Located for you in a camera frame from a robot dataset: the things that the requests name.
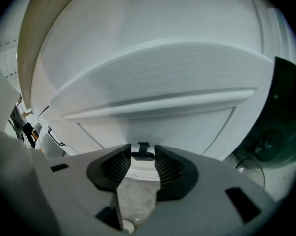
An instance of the thin cable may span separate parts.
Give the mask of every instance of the thin cable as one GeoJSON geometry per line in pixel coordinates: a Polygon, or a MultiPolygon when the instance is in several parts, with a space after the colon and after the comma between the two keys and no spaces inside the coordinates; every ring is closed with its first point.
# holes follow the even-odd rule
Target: thin cable
{"type": "Polygon", "coordinates": [[[261,173],[262,173],[263,179],[264,179],[263,189],[265,189],[265,185],[266,185],[266,177],[265,177],[265,173],[264,173],[264,171],[263,171],[261,165],[260,165],[256,160],[254,160],[254,159],[252,159],[252,158],[245,158],[245,159],[243,159],[242,161],[240,161],[240,162],[235,166],[235,169],[236,169],[236,168],[237,168],[237,167],[238,167],[243,161],[245,161],[245,160],[252,160],[252,161],[254,161],[254,162],[258,165],[258,167],[259,167],[260,170],[261,170],[261,173]]]}

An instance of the person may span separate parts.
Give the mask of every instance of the person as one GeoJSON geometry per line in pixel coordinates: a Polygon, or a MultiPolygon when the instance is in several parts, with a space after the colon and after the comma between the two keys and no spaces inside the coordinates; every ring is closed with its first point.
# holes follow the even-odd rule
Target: person
{"type": "Polygon", "coordinates": [[[34,142],[33,138],[31,137],[32,131],[33,131],[33,127],[26,120],[26,116],[32,114],[32,111],[26,113],[24,107],[21,104],[21,102],[22,102],[22,98],[20,96],[20,98],[18,99],[17,109],[18,109],[18,112],[20,114],[21,120],[22,120],[23,125],[24,125],[22,127],[22,131],[24,132],[24,134],[28,138],[28,141],[30,142],[31,146],[33,148],[35,148],[35,142],[34,142]]]}

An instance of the white appliance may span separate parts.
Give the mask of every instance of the white appliance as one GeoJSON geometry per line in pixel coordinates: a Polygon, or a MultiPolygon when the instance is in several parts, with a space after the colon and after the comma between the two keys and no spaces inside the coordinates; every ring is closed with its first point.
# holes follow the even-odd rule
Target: white appliance
{"type": "MultiPolygon", "coordinates": [[[[27,107],[69,155],[138,142],[225,159],[296,38],[266,0],[31,0],[18,44],[27,107]]],[[[158,180],[153,162],[126,175],[158,180]]]]}

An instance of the cabinet handle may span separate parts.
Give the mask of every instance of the cabinet handle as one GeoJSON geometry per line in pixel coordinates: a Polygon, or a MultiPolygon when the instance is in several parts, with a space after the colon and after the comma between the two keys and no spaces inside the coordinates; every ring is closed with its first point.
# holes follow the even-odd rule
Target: cabinet handle
{"type": "Polygon", "coordinates": [[[56,142],[59,146],[66,146],[66,144],[64,144],[63,142],[59,143],[58,141],[55,140],[55,138],[51,135],[51,131],[52,131],[51,127],[50,126],[48,126],[48,127],[49,127],[48,134],[54,140],[54,142],[56,142]]]}

